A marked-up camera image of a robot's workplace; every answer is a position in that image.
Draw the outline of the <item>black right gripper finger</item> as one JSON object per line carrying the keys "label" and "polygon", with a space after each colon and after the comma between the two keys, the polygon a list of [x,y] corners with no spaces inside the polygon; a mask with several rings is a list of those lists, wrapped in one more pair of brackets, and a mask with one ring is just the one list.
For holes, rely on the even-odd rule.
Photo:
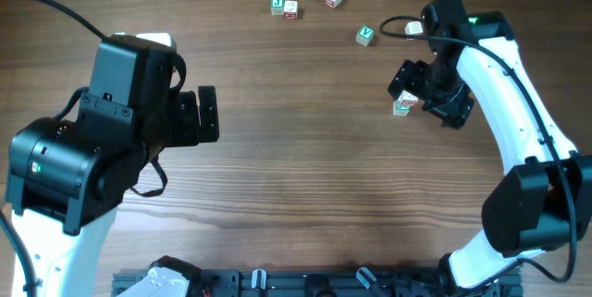
{"label": "black right gripper finger", "polygon": [[426,62],[405,60],[388,86],[388,93],[394,100],[397,100],[403,92],[407,92],[424,101],[427,98],[426,76],[428,74],[429,65]]}
{"label": "black right gripper finger", "polygon": [[460,129],[469,118],[475,100],[470,96],[457,97],[443,104],[435,105],[425,102],[423,110],[442,120],[442,127]]}

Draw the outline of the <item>green N letter block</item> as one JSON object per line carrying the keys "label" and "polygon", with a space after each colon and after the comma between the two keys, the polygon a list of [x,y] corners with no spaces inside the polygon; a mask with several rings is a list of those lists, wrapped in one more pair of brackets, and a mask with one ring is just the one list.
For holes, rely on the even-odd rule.
{"label": "green N letter block", "polygon": [[392,108],[392,115],[404,117],[409,114],[410,110],[411,108],[409,106],[401,105],[399,102],[394,102]]}

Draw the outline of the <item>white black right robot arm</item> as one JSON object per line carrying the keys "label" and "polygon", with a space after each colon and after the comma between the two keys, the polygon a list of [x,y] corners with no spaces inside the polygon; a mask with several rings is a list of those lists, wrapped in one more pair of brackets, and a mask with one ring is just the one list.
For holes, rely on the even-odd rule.
{"label": "white black right robot arm", "polygon": [[578,152],[542,103],[502,13],[468,14],[462,0],[433,0],[418,21],[434,59],[405,61],[389,94],[417,97],[426,112],[454,129],[479,105],[504,168],[482,206],[481,230],[441,259],[433,294],[505,295],[504,276],[561,247],[569,250],[560,276],[567,281],[591,219],[590,157]]}

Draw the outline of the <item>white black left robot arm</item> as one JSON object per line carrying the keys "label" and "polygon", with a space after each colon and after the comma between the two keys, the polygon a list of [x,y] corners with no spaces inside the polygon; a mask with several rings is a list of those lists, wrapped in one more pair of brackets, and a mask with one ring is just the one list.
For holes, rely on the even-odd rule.
{"label": "white black left robot arm", "polygon": [[141,171],[169,147],[217,141],[216,90],[185,91],[186,75],[171,35],[116,33],[67,103],[77,118],[39,118],[15,135],[6,183],[15,295],[91,295],[105,237]]}

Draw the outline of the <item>white red picture block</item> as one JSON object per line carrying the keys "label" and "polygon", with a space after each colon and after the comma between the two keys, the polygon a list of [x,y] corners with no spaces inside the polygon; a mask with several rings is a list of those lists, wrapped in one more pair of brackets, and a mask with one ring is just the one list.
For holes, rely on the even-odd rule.
{"label": "white red picture block", "polygon": [[424,34],[423,23],[421,21],[410,21],[405,26],[405,34],[408,40],[413,40],[415,36],[422,36]]}

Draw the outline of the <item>green V letter block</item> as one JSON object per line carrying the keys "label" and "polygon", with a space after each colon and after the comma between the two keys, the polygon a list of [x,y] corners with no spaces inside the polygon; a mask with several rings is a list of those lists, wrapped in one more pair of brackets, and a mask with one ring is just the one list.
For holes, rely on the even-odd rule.
{"label": "green V letter block", "polygon": [[374,34],[375,31],[371,27],[363,25],[356,34],[356,42],[363,46],[368,46],[371,43]]}

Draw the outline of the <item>green J letter block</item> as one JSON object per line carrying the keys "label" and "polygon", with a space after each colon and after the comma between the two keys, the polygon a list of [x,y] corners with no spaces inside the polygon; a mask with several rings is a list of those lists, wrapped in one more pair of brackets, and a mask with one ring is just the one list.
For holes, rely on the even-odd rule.
{"label": "green J letter block", "polygon": [[273,16],[282,16],[284,14],[285,0],[271,0],[271,14]]}

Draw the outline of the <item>white red letter block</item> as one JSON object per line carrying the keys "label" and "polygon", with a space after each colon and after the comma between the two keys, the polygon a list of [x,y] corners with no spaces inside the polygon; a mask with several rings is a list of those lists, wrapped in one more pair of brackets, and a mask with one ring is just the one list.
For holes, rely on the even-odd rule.
{"label": "white red letter block", "polygon": [[283,8],[284,19],[296,19],[298,17],[298,2],[286,0]]}

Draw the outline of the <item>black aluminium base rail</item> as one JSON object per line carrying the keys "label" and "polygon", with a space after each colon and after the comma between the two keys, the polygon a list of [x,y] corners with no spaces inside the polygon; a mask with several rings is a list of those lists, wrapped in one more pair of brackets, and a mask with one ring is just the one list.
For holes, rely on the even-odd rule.
{"label": "black aluminium base rail", "polygon": [[265,271],[200,269],[177,258],[163,256],[152,268],[172,265],[188,270],[192,297],[438,297],[463,296],[445,276],[443,267],[408,267],[358,271]]}

